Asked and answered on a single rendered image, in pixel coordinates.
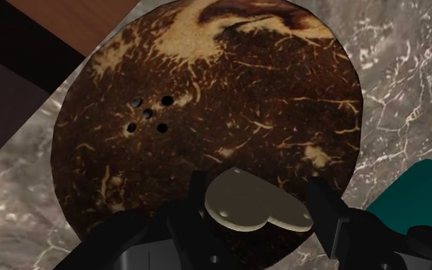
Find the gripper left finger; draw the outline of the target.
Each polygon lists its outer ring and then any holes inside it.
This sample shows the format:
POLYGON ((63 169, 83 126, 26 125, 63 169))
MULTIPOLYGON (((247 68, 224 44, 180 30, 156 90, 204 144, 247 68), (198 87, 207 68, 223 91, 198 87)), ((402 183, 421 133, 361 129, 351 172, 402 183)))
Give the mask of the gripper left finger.
POLYGON ((53 270, 240 270, 204 218, 205 171, 194 171, 187 196, 154 217, 139 210, 108 216, 53 270))

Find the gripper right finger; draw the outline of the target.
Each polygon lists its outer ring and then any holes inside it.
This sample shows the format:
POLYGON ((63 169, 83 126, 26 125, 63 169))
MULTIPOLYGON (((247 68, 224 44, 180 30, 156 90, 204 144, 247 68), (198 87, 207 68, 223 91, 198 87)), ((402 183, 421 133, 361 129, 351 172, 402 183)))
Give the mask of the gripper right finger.
POLYGON ((347 206, 321 177, 308 181, 306 206, 338 270, 432 270, 432 226, 395 232, 375 214, 347 206))

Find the beige heart-shaped flat piece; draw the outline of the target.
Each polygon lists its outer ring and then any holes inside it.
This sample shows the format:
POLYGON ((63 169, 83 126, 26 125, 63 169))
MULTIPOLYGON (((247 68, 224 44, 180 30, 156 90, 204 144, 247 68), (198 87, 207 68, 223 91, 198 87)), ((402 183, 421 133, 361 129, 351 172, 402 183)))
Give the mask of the beige heart-shaped flat piece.
POLYGON ((220 225, 237 232, 253 232, 268 222, 293 232, 307 232, 313 225, 300 200, 236 167, 209 184, 205 207, 220 225))

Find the brown mottled round disc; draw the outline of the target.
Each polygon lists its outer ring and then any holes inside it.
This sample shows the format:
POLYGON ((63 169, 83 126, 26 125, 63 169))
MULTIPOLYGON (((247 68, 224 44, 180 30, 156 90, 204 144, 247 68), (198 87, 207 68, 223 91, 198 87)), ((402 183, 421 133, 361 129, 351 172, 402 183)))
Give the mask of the brown mottled round disc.
POLYGON ((312 176, 343 193, 363 97, 331 30, 288 0, 175 0, 124 26, 69 87, 51 170, 85 238, 125 209, 153 215, 190 174, 231 167, 304 199, 312 176))

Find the teal box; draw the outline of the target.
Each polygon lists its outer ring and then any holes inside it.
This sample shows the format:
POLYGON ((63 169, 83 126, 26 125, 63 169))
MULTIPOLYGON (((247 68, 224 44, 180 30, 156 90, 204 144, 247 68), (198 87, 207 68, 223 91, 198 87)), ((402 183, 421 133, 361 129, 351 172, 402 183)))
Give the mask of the teal box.
POLYGON ((406 234, 412 226, 432 226, 432 160, 412 165, 367 211, 400 234, 406 234))

